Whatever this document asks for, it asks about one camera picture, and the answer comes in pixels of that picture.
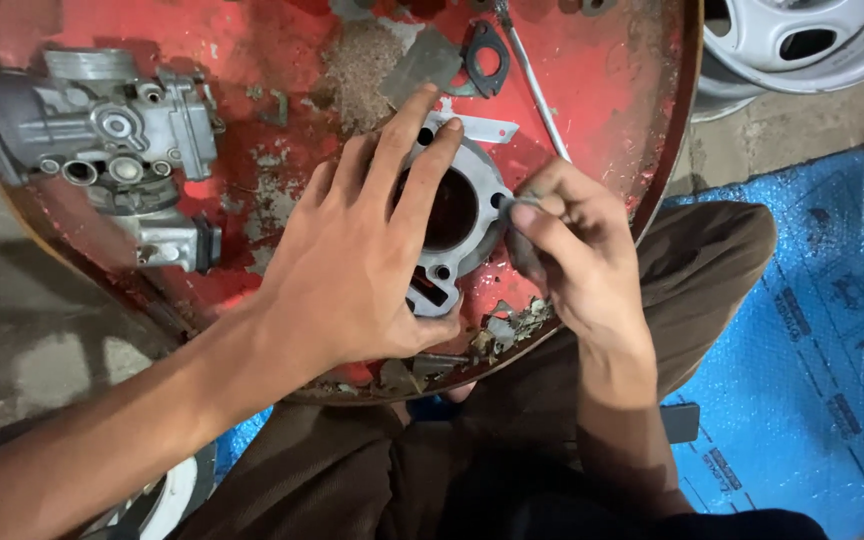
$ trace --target right hand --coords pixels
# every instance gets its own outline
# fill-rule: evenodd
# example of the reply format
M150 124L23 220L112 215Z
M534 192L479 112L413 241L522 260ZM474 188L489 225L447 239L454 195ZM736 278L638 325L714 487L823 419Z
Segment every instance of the right hand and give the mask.
M541 209L516 203L511 221L544 252L552 303L579 338L583 378L609 405L654 405L656 354L625 205L560 158L535 173L524 190Z

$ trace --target metal rod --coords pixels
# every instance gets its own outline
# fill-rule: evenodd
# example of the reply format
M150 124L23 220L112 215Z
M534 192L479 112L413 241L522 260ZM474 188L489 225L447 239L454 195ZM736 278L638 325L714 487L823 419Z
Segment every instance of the metal rod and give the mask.
M546 96L543 90L539 87L539 81L536 79L536 73L532 70L532 64L529 63L529 56L525 54L525 47L522 46L522 40L519 39L519 33L512 26L512 21L508 17L508 12L505 13L505 21L508 24L501 25L509 37L511 50L515 52L515 57L518 58L518 63L525 71L525 78L529 80L529 88L532 90L532 95L535 98L535 105L538 107L538 114L542 117L542 122L545 123L545 129L549 132L549 138L552 139L552 145L555 146L556 152L563 159L572 163L572 158L569 156L569 150L566 149L566 143L562 141L562 136L559 135L559 129L555 126L555 120L552 119L552 111L546 103Z

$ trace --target carburetor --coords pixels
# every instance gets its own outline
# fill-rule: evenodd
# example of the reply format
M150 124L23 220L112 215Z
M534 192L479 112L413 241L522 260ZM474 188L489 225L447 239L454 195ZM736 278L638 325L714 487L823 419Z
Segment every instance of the carburetor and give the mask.
M173 178L209 178L225 130L201 73L138 73L121 49L44 54L47 74L0 66L0 181L25 186L60 175L135 237L136 264L206 273L222 231L176 208Z

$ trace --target cylinder bore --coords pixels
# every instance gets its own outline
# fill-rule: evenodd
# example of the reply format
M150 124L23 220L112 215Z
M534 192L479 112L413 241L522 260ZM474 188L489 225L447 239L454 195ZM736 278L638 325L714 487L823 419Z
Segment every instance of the cylinder bore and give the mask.
M68 161L62 166L62 177L76 186L91 186L99 180L99 171L86 161Z
M469 179L449 168L441 178L432 202L422 248L446 251L458 246L472 233L478 216L479 201Z

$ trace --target left hand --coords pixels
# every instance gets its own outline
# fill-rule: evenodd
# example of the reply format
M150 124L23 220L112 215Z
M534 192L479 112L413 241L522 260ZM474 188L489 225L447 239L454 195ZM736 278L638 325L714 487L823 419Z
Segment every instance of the left hand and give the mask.
M248 304L311 348L321 370L407 358L459 334L459 308L416 318L405 294L439 182L462 142L458 118L419 155L394 203L402 166L440 92L426 85L381 133L355 136L316 168L265 279Z

